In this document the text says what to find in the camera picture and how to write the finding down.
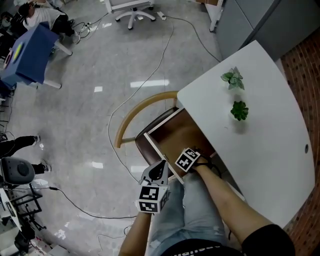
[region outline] blue tablecloth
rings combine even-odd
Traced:
[[[51,49],[59,36],[49,29],[49,23],[42,22],[20,36],[12,47],[12,58],[3,71],[1,80],[9,87],[17,82],[29,85],[32,82],[43,84],[45,70]],[[20,43],[23,48],[14,63],[14,54]]]

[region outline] white desk leg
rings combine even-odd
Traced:
[[[68,55],[72,55],[72,51],[70,51],[67,47],[65,47],[63,44],[59,42],[59,39],[54,43],[56,47],[64,51]]]
[[[54,81],[51,81],[51,80],[44,80],[43,81],[44,84],[48,85],[48,86],[52,86],[54,88],[57,88],[57,89],[60,89],[61,88],[61,84],[60,83],[57,83],[57,82],[54,82]]]

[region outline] brick wall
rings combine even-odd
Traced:
[[[281,61],[309,132],[315,166],[315,188],[285,231],[293,240],[296,255],[309,256],[320,242],[320,29]]]

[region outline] gray floor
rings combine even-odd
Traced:
[[[219,59],[215,35],[209,32],[210,18],[203,5],[186,0],[158,0],[155,12],[192,22],[207,48]],[[106,13],[100,0],[78,0],[64,11],[79,21],[93,22]],[[60,90],[39,85],[18,86],[7,130],[15,137],[41,135],[44,148],[27,147],[14,156],[38,163],[41,158],[52,165],[52,173],[38,175],[37,188],[56,186],[82,209],[99,216],[134,216],[138,185],[115,157],[107,138],[112,111],[126,100],[136,85],[157,67],[172,32],[159,70],[111,120],[111,137],[124,116],[139,101],[160,92],[180,90],[217,64],[201,46],[192,27],[183,21],[150,22],[136,20],[128,31],[129,17],[115,22],[116,14],[106,16],[87,41],[73,45],[73,55],[58,51],[48,65],[47,76],[62,83]],[[103,91],[94,92],[95,87]],[[137,135],[154,118],[170,108],[162,101],[142,111],[129,126],[126,136]],[[147,166],[134,143],[117,151],[137,177]],[[130,219],[97,219],[81,213],[58,191],[40,190],[43,212],[38,214],[47,226],[42,234],[79,255],[118,255],[123,229]]]

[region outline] succulent plant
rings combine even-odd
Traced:
[[[241,101],[235,101],[233,103],[233,108],[231,109],[231,114],[234,116],[235,119],[238,121],[246,120],[249,112],[249,108],[246,107],[246,103]]]
[[[241,81],[243,77],[242,75],[240,75],[240,72],[236,66],[234,68],[231,68],[228,73],[224,73],[221,78],[223,81],[229,83],[229,90],[236,87],[239,87],[243,90],[245,89],[244,84]]]

